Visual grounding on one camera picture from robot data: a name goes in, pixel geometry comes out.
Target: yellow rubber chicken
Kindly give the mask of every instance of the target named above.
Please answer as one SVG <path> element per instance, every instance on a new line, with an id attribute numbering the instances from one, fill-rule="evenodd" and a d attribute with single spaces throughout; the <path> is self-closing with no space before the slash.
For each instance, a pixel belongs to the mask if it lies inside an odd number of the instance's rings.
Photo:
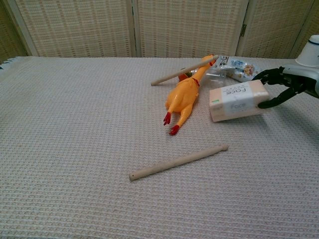
<path id="1" fill-rule="evenodd" d="M 202 61 L 212 58 L 213 55 L 205 56 Z M 216 60 L 198 68 L 197 72 L 177 84 L 177 86 L 170 92 L 165 103 L 167 114 L 164 118 L 164 125 L 170 123 L 171 113 L 180 113 L 180 118 L 177 124 L 171 128 L 170 135 L 175 135 L 179 128 L 189 117 L 193 104 L 198 96 L 199 83 L 205 72 L 211 67 Z"/>

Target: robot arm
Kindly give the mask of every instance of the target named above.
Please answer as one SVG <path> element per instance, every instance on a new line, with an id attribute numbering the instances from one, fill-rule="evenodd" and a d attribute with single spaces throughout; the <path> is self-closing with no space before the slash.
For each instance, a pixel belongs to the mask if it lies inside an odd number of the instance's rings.
<path id="1" fill-rule="evenodd" d="M 319 99 L 319 69 L 301 65 L 284 65 L 283 67 L 265 70 L 254 77 L 263 84 L 285 85 L 289 87 L 277 97 L 261 102 L 259 108 L 266 109 L 280 105 L 296 94 L 306 92 Z"/>

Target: wooden dowel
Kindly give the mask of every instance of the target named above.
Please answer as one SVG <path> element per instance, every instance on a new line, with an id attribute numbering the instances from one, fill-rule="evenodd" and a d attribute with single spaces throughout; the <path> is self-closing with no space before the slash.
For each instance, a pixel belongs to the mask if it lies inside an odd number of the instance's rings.
<path id="1" fill-rule="evenodd" d="M 172 79 L 172 78 L 174 78 L 174 77 L 176 77 L 176 76 L 179 76 L 179 75 L 181 75 L 181 74 L 185 74 L 185 73 L 187 73 L 187 72 L 190 72 L 190 71 L 192 71 L 192 70 L 195 70 L 195 69 L 197 69 L 197 68 L 199 68 L 199 67 L 201 67 L 201 66 L 206 65 L 207 63 L 209 63 L 209 62 L 211 62 L 211 61 L 213 61 L 213 60 L 216 60 L 218 57 L 219 57 L 219 55 L 215 55 L 215 56 L 213 56 L 211 59 L 208 59 L 208 60 L 206 60 L 206 61 L 202 61 L 202 62 L 200 62 L 200 63 L 198 63 L 198 64 L 196 64 L 196 65 L 193 65 L 193 66 L 187 67 L 187 68 L 185 68 L 185 69 L 182 69 L 182 70 L 180 70 L 180 71 L 178 71 L 178 72 L 175 72 L 174 74 L 171 74 L 171 75 L 168 75 L 168 76 L 159 78 L 158 80 L 151 82 L 151 86 L 158 85 L 158 84 L 161 83 L 161 82 L 167 81 L 167 80 Z"/>
<path id="2" fill-rule="evenodd" d="M 210 155 L 216 154 L 220 151 L 226 151 L 228 149 L 228 145 L 226 144 L 222 144 L 220 146 L 215 146 L 212 148 L 208 148 L 206 150 L 200 151 L 200 152 L 196 152 L 193 153 L 191 155 L 188 156 L 184 156 L 184 157 L 180 157 L 177 159 L 174 159 L 172 161 L 168 161 L 168 162 L 163 162 L 160 164 L 157 164 L 153 167 L 147 167 L 147 168 L 143 168 L 140 169 L 138 171 L 135 171 L 133 173 L 130 173 L 129 178 L 131 181 L 142 178 L 142 177 L 146 177 L 149 176 L 151 174 L 154 173 L 158 173 L 164 170 L 167 170 L 169 168 L 173 168 L 182 164 L 186 164 L 204 157 L 208 157 Z"/>

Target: table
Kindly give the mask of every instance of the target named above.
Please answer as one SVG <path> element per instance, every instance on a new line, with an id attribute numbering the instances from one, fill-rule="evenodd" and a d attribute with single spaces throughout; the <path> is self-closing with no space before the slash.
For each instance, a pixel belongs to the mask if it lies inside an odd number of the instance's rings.
<path id="1" fill-rule="evenodd" d="M 302 93 L 267 114 L 214 123 L 203 83 L 170 136 L 164 103 L 177 79 L 150 82 L 198 61 L 20 57 L 0 72 L 0 235 L 319 238 L 318 99 Z M 229 150 L 129 181 L 220 143 Z"/>

